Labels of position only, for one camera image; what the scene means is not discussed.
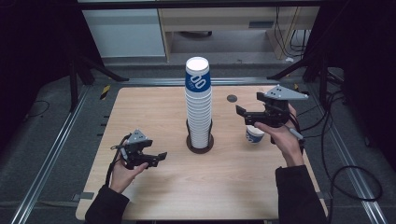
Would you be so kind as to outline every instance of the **white paper cup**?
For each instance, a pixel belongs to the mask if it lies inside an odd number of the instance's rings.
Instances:
[[[197,113],[199,111],[206,111],[206,110],[210,110],[210,108],[212,107],[212,104],[210,104],[210,101],[206,104],[194,104],[191,105],[191,103],[187,103],[187,109],[189,111],[197,111]]]
[[[264,137],[264,134],[265,132],[263,132],[262,130],[255,128],[252,125],[247,125],[246,138],[250,143],[259,143]]]
[[[193,106],[187,105],[187,113],[201,117],[202,115],[210,114],[212,105]]]
[[[193,147],[196,147],[196,148],[204,148],[204,147],[208,146],[209,141],[208,141],[207,138],[206,139],[194,139],[194,138],[192,138],[191,139],[191,144],[192,144]]]
[[[193,57],[186,62],[186,94],[193,98],[207,96],[211,90],[209,62],[202,57]]]
[[[187,118],[187,120],[189,121],[189,125],[194,129],[207,127],[211,122],[210,116],[201,119]]]
[[[206,133],[195,133],[192,135],[193,139],[200,139],[200,140],[206,140],[208,135]]]
[[[194,133],[194,134],[196,134],[196,133],[207,133],[209,131],[209,128],[210,128],[210,123],[209,123],[209,125],[205,125],[205,126],[194,126],[194,125],[191,125],[190,126],[190,132]]]
[[[186,103],[190,106],[212,105],[212,98],[207,98],[203,101],[193,101],[186,97]]]
[[[208,107],[206,110],[187,110],[187,116],[191,119],[203,119],[210,117],[211,114],[212,114],[211,107]]]
[[[211,120],[189,120],[190,129],[193,131],[204,131],[210,126]]]

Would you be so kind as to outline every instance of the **person's hand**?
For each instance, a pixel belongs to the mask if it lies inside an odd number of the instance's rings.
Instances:
[[[116,191],[117,193],[123,193],[124,190],[132,183],[134,178],[142,173],[146,167],[148,167],[148,163],[143,163],[133,170],[128,170],[125,168],[123,164],[123,160],[119,156],[117,157],[117,162],[114,164],[113,174],[111,176],[111,184],[110,188]]]
[[[291,114],[296,115],[296,110],[291,105],[289,105],[289,110]],[[290,120],[285,125],[295,129]],[[256,122],[254,126],[273,137],[277,147],[282,151],[282,155],[288,166],[304,165],[299,142],[287,127],[272,128],[260,122]]]

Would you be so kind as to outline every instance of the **tabletop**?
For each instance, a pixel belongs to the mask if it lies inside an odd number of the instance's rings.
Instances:
[[[168,152],[158,167],[140,174],[123,194],[131,201],[128,220],[277,219],[275,169],[286,166],[279,149],[266,134],[257,145],[246,139],[246,125],[235,105],[263,111],[257,91],[274,86],[213,86],[214,146],[205,154],[186,144],[187,107],[184,87],[133,87],[120,90],[112,109],[84,192],[96,196],[105,183],[108,165],[123,136],[139,129],[153,140],[143,152]],[[229,95],[237,101],[230,103]],[[309,160],[305,164],[319,191]],[[92,200],[81,199],[76,212],[84,219]]]

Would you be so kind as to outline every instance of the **finger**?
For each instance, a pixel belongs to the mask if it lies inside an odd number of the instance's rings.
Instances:
[[[265,132],[265,133],[269,133],[269,134],[271,134],[271,127],[269,127],[268,125],[266,125],[266,124],[264,124],[264,123],[261,123],[261,122],[255,122],[254,123],[254,127],[255,128],[258,128],[258,129],[260,129],[260,130],[262,130],[263,132]]]
[[[145,163],[142,163],[141,165],[135,167],[133,170],[131,170],[132,178],[135,178],[137,175],[142,173],[148,166],[149,166],[149,164],[147,162],[145,162]]]

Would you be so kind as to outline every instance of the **black sleeve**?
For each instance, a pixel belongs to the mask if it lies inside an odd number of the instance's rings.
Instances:
[[[305,165],[276,169],[280,224],[327,223]]]
[[[95,200],[85,214],[85,223],[121,223],[122,215],[129,199],[122,194],[102,186]]]

